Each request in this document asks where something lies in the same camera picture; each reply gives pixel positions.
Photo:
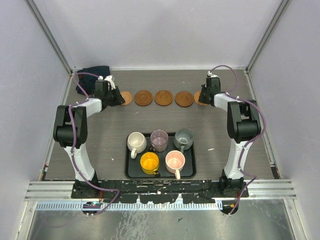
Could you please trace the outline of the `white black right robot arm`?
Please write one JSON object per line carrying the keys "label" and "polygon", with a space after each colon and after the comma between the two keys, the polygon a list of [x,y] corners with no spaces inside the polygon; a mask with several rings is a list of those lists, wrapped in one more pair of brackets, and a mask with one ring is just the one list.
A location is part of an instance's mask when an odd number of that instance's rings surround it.
{"label": "white black right robot arm", "polygon": [[263,132],[257,102],[222,92],[219,76],[210,73],[201,86],[198,101],[226,111],[226,128],[231,144],[218,186],[223,196],[231,197],[237,189],[243,188],[249,149]]}

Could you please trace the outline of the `woven rattan coaster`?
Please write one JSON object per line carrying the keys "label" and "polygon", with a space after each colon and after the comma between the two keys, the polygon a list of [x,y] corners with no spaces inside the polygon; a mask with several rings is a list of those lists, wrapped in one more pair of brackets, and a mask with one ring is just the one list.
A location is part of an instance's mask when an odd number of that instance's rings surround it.
{"label": "woven rattan coaster", "polygon": [[124,103],[121,104],[122,106],[126,106],[131,103],[133,97],[129,91],[122,91],[121,93],[122,98],[124,99]]}
{"label": "woven rattan coaster", "polygon": [[199,101],[200,94],[201,94],[201,91],[198,90],[198,91],[193,95],[194,102],[197,103],[197,104],[200,105],[200,106],[207,106],[208,104],[205,104],[205,103],[202,103],[202,102]]}

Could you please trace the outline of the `brown wooden coaster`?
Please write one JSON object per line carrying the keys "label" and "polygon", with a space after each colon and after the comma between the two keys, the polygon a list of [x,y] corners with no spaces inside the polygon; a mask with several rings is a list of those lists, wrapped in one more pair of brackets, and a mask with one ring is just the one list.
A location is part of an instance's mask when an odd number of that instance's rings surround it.
{"label": "brown wooden coaster", "polygon": [[187,108],[194,102],[194,96],[188,91],[180,91],[175,95],[175,102],[178,106]]}
{"label": "brown wooden coaster", "polygon": [[141,107],[146,107],[153,101],[153,95],[148,90],[140,90],[134,95],[134,102]]}
{"label": "brown wooden coaster", "polygon": [[154,100],[159,106],[165,107],[172,103],[173,94],[168,90],[160,90],[155,94]]}

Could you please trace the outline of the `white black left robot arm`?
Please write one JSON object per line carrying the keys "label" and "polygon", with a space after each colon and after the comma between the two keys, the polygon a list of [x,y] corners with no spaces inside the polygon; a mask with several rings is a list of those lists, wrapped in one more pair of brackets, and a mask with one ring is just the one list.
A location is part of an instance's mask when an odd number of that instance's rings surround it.
{"label": "white black left robot arm", "polygon": [[86,141],[88,138],[88,118],[100,113],[107,107],[125,103],[114,76],[100,76],[95,81],[92,97],[71,105],[59,105],[56,110],[53,139],[67,152],[75,171],[75,179],[86,182],[82,192],[88,198],[95,198],[100,193],[100,185],[94,180],[97,174],[91,165]]}

